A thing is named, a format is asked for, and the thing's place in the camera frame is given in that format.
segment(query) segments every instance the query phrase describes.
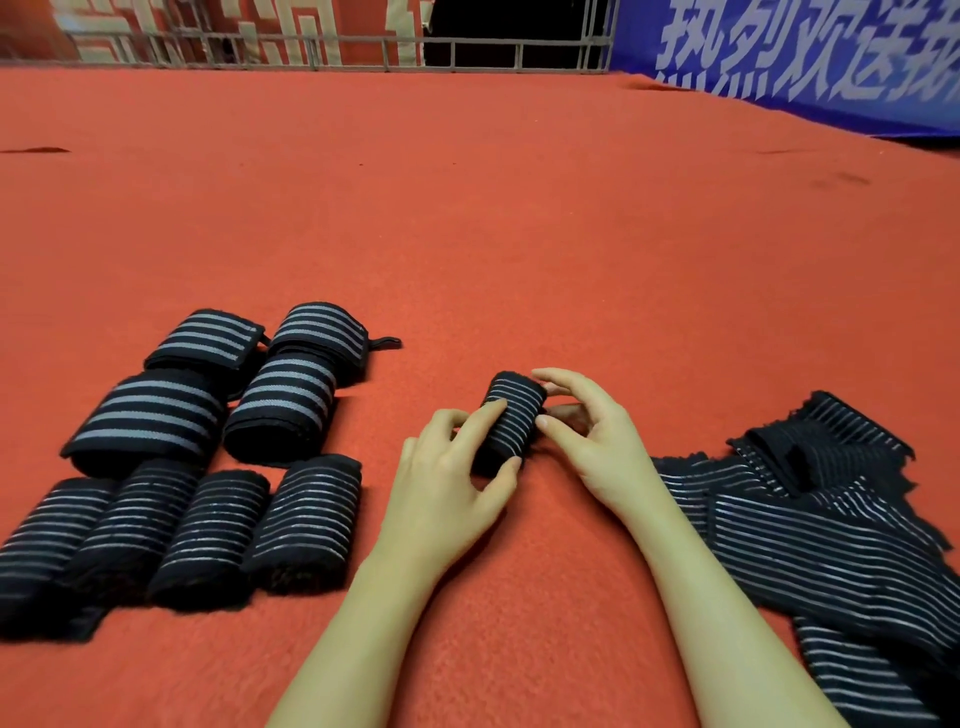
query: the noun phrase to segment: finger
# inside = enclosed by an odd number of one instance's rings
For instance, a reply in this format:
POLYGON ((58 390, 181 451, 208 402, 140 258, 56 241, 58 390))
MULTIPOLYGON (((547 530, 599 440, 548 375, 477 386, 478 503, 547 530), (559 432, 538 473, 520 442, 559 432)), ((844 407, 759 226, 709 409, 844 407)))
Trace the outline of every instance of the finger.
POLYGON ((462 425, 469 416, 469 412, 462 409, 438 409, 420 433, 420 446, 432 450, 445 448, 450 444, 453 428, 462 425))
POLYGON ((467 418, 460 426, 460 431, 453 438, 450 451, 455 457, 464 458, 473 462, 473 456, 487 437, 493 423, 497 421, 507 409, 506 400, 494 400, 485 403, 480 409, 467 418))
POLYGON ((546 413, 568 425, 579 435, 589 435, 593 426, 587 408, 579 402, 576 404, 554 404, 552 407, 546 408, 546 413))
POLYGON ((567 369, 535 369, 533 376, 569 390, 571 395, 584 404, 594 422, 599 422, 616 407, 613 397, 608 395, 603 387, 578 372, 567 369))
POLYGON ((520 470, 523 461, 518 457, 512 457, 500 466, 496 477, 491 480, 483 492, 477 496, 474 503, 474 509, 477 519, 484 531, 493 525, 500 511, 510 500, 510 497, 516 490, 516 474, 520 470))
POLYGON ((546 390, 547 397, 570 397, 570 390, 566 387, 561 387, 558 384, 554 384, 552 381, 546 381, 543 383, 543 389, 546 390))
POLYGON ((549 415, 537 416, 537 429, 557 443, 574 465, 579 461, 584 448, 589 445, 587 438, 578 435, 568 425, 549 415))

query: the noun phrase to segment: metal railing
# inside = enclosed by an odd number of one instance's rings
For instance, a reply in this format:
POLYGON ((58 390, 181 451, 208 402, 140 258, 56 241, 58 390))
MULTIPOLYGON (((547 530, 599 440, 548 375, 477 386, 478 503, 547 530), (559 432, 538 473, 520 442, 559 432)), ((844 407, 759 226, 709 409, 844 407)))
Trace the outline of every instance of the metal railing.
POLYGON ((581 73, 597 74, 610 70, 613 38, 616 31, 616 17, 619 0, 608 0, 603 24, 597 28, 597 7, 599 0, 587 0, 584 5, 584 20, 579 39, 541 40, 535 38, 479 38, 479 37, 432 37, 432 36, 341 36, 321 34, 261 34, 245 36, 241 33, 217 33, 202 27, 172 27, 169 31, 144 32, 128 31, 63 31, 79 49, 85 41, 110 42, 116 55, 115 61, 96 61, 64 58, 56 42, 43 34, 5 31, 0 29, 0 65, 30 66, 80 66, 84 68, 115 68, 117 65, 133 68, 206 68, 241 69, 272 71, 387 71, 403 73, 423 72, 481 72, 481 73, 581 73), (600 30, 592 34, 591 30, 600 30), (37 60, 17 58, 9 53, 3 58, 5 47, 12 49, 10 41, 23 38, 45 39, 54 49, 56 58, 37 60), (290 41, 301 43, 305 51, 305 61, 301 63, 264 62, 261 58, 261 43, 281 43, 290 41), (380 63, 330 63, 321 51, 321 44, 373 45, 380 50, 380 63), (392 48, 404 44, 417 48, 416 64, 391 62, 392 48), (441 44, 449 46, 450 63, 448 65, 426 65, 425 46, 441 44), (512 66, 466 66, 457 63, 457 48, 463 46, 513 46, 514 63, 512 66), (576 64, 571 67, 529 67, 524 64, 524 49, 531 47, 576 48, 576 64))

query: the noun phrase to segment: hand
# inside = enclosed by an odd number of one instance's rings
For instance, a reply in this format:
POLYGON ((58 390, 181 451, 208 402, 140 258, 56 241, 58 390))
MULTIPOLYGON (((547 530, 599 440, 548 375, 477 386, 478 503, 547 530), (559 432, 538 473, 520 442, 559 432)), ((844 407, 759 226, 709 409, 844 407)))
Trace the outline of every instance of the hand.
POLYGON ((522 461, 505 462, 483 491, 470 482, 470 466, 506 408, 506 400, 497 400, 471 415, 438 410, 419 438, 403 443, 375 554, 432 587, 493 525, 514 494, 522 461))
POLYGON ((648 497, 666 494, 627 410, 600 385, 566 369, 535 369, 533 376, 545 382, 548 396, 579 400, 547 408, 537 429, 564 451, 600 502, 624 521, 648 497))

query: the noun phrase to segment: forearm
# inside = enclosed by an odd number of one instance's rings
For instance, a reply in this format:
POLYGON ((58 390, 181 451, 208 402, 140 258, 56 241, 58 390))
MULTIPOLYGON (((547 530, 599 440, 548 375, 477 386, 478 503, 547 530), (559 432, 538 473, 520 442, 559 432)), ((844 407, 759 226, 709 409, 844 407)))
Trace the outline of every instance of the forearm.
POLYGON ((268 725, 385 725, 403 655, 433 587, 374 551, 268 725))
POLYGON ((703 724, 847 725, 669 492, 648 485, 642 491, 654 502, 623 518, 657 582, 703 724))

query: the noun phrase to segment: dark doorway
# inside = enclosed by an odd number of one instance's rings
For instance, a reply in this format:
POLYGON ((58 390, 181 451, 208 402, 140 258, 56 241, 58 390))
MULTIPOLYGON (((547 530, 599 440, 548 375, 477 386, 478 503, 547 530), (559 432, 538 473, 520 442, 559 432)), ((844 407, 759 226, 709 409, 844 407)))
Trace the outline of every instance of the dark doorway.
MULTIPOLYGON (((491 3, 486 0, 436 0, 427 37, 502 38, 523 40, 578 41, 584 27, 584 7, 588 0, 515 0, 491 3)), ((596 13, 588 36, 603 34, 608 0, 596 0, 596 13)), ((449 43, 424 43, 427 65, 449 66, 449 43)), ((516 47, 457 43, 458 68, 513 68, 516 47)), ((576 68, 580 58, 577 46, 523 46, 523 68, 576 68)), ((598 67, 600 49, 593 48, 590 68, 598 67)))

